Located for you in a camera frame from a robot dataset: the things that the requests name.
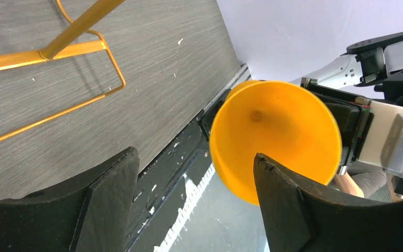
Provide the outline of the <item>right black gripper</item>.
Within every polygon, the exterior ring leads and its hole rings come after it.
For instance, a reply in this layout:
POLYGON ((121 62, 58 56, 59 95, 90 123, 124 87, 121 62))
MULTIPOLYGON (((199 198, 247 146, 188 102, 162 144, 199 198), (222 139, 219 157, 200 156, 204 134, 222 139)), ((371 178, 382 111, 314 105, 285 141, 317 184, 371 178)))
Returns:
POLYGON ((337 174, 345 174, 362 151, 368 130, 374 118, 370 111, 371 100, 318 84, 317 79, 302 78, 301 87, 314 93, 334 116, 342 139, 342 155, 337 174))

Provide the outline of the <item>yellow wine glass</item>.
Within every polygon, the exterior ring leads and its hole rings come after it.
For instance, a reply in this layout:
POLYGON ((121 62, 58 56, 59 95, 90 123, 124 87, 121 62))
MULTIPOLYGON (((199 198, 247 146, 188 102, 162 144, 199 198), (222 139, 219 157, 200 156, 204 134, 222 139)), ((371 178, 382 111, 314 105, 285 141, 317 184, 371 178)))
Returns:
POLYGON ((283 81, 245 81, 231 89, 209 137, 214 168, 241 200, 259 205, 253 163, 263 153, 290 170, 328 185, 342 156, 330 109, 316 95, 283 81))

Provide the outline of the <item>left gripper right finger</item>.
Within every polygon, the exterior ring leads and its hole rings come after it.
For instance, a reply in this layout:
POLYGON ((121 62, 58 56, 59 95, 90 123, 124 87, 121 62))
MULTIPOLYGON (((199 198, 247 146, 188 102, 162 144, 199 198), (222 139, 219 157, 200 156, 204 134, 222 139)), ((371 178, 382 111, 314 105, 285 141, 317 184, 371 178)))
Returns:
POLYGON ((253 173, 270 251, 403 251, 403 201, 342 193, 262 153, 253 173))

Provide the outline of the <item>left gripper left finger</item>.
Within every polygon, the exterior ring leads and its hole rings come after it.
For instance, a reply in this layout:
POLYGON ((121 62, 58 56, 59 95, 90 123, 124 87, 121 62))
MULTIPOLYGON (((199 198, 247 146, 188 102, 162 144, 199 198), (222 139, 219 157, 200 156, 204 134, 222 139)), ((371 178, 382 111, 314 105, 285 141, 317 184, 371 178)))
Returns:
POLYGON ((61 183, 0 200, 0 251, 124 251, 139 162, 129 147, 61 183))

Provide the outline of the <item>gold wire glass rack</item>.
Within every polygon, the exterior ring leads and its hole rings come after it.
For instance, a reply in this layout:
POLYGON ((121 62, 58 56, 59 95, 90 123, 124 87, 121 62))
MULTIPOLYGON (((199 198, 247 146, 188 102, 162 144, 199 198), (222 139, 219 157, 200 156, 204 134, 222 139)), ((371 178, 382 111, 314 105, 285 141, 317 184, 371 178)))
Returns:
POLYGON ((125 1, 0 1, 0 151, 109 144, 125 1))

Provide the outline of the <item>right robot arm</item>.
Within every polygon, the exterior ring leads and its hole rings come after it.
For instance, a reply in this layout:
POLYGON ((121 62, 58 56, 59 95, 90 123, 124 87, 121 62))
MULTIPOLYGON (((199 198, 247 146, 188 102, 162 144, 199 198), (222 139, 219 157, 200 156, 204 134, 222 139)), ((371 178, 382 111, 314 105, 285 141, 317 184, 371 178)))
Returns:
POLYGON ((403 178, 403 32, 354 43, 297 82, 338 123, 340 173, 358 161, 403 178))

